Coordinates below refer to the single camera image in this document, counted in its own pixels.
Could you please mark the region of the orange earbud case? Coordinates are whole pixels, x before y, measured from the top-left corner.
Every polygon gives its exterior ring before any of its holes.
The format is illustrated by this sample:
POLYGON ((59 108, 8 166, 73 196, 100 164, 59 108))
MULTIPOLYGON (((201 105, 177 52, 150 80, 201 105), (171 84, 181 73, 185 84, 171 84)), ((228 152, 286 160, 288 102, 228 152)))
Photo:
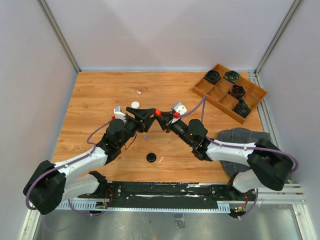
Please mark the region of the orange earbud case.
POLYGON ((153 115, 154 115, 155 117, 161 117, 161 116, 162 116, 162 112, 161 112, 160 110, 156 109, 156 110, 154 111, 153 115))

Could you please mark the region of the white earbud case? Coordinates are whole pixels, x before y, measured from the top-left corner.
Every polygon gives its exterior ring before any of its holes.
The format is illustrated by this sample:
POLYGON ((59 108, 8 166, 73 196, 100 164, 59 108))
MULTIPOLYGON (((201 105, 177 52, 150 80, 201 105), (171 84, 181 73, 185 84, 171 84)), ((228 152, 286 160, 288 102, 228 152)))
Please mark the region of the white earbud case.
POLYGON ((139 103, 138 101, 133 101, 133 102, 131 103, 131 107, 132 107, 133 109, 139 109, 139 108, 140 108, 140 103, 139 103))

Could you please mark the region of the dark rolled cloth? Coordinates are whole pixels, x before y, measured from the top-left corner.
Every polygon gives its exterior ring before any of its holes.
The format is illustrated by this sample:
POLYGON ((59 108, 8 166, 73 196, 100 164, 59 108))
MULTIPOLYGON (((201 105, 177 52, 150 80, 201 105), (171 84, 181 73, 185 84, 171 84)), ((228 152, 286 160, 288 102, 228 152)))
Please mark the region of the dark rolled cloth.
POLYGON ((221 79, 221 75, 216 70, 210 70, 205 74, 204 79, 207 82, 215 85, 221 79))
POLYGON ((252 109, 248 106, 248 104, 241 98, 236 106, 233 108, 233 111, 241 116, 242 118, 246 118, 252 109))
POLYGON ((237 83, 237 82, 240 80, 241 75, 240 75, 238 72, 236 72, 236 71, 230 70, 230 71, 227 71, 227 72, 224 74, 223 78, 224 78, 225 80, 227 80, 227 81, 235 84, 235 83, 237 83))
POLYGON ((234 84, 229 90, 228 94, 237 100, 240 100, 246 94, 246 91, 243 86, 234 84))

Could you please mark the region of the grey checked cloth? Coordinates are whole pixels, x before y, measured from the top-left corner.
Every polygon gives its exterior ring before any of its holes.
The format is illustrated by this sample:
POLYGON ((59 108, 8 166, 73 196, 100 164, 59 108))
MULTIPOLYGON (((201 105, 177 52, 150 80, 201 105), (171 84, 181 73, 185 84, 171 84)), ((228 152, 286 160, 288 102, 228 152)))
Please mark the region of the grey checked cloth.
MULTIPOLYGON (((270 134, 263 131, 252 131, 247 128, 237 127, 232 129, 222 130, 217 134, 217 140, 226 143, 247 144, 256 143, 259 139, 267 139, 271 141, 270 134)), ((231 178, 235 173, 246 172, 250 169, 249 166, 230 162, 220 161, 224 171, 231 178)))

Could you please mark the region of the black earbud case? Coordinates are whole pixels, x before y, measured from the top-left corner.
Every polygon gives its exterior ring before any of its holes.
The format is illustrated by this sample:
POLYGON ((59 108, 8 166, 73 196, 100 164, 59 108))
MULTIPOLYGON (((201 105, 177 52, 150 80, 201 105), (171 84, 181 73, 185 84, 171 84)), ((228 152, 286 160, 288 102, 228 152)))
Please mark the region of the black earbud case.
POLYGON ((153 152, 150 152, 146 155, 146 160, 149 162, 149 163, 153 163, 157 160, 157 156, 155 153, 153 152))

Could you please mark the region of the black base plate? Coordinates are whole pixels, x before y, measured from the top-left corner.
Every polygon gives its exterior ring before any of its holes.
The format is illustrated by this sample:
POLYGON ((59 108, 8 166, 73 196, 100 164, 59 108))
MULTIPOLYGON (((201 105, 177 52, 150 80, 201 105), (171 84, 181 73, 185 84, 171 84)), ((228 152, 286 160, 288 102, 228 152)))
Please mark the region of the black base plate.
POLYGON ((247 203, 253 190, 236 193, 225 184, 179 182, 107 182, 94 194, 110 207, 216 207, 219 201, 247 203))

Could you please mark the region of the wooden divided tray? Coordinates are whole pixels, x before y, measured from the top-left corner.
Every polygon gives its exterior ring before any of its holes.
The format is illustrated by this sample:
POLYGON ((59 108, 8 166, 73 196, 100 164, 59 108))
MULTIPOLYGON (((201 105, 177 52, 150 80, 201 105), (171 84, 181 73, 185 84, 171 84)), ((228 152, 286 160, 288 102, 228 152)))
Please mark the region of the wooden divided tray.
POLYGON ((206 101, 218 108, 223 113, 227 114, 239 123, 244 123, 248 116, 253 112, 254 108, 263 100, 267 95, 267 91, 255 83, 251 82, 248 78, 240 75, 240 79, 237 83, 233 84, 226 79, 224 75, 227 71, 233 71, 221 64, 215 65, 211 70, 215 70, 220 73, 220 80, 215 84, 211 84, 204 79, 204 75, 192 88, 192 91, 200 97, 205 97, 206 101), (233 85, 243 86, 245 89, 245 95, 242 99, 251 108, 251 112, 246 118, 241 117, 233 111, 233 108, 239 102, 228 94, 233 85))

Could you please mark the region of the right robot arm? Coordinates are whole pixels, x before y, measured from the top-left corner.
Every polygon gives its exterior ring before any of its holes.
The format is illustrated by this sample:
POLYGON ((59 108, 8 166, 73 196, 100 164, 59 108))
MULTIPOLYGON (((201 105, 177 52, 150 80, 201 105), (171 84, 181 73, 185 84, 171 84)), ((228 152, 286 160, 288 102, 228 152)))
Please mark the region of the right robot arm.
POLYGON ((226 161, 247 166, 248 170, 235 172, 226 185, 227 196, 240 199, 245 193, 258 188, 281 191, 296 163, 292 156, 279 150, 269 140, 261 138, 251 143, 230 143, 207 136, 207 129, 199 119, 182 121, 177 112, 155 114, 163 131, 175 133, 192 153, 203 161, 226 161))

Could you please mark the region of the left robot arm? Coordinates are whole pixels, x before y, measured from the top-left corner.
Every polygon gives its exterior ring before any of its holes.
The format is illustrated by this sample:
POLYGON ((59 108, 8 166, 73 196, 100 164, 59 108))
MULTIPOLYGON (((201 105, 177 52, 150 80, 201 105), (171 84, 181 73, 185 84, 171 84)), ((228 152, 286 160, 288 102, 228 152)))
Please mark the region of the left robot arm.
POLYGON ((103 125, 106 130, 98 143, 87 139, 87 143, 92 145, 90 150, 56 163, 42 161, 22 191, 26 207, 46 215, 62 201, 81 194, 103 197, 107 193, 107 185, 91 174, 82 174, 115 160, 127 141, 137 133, 146 133, 156 119, 155 108, 127 107, 126 111, 126 114, 115 113, 103 125))

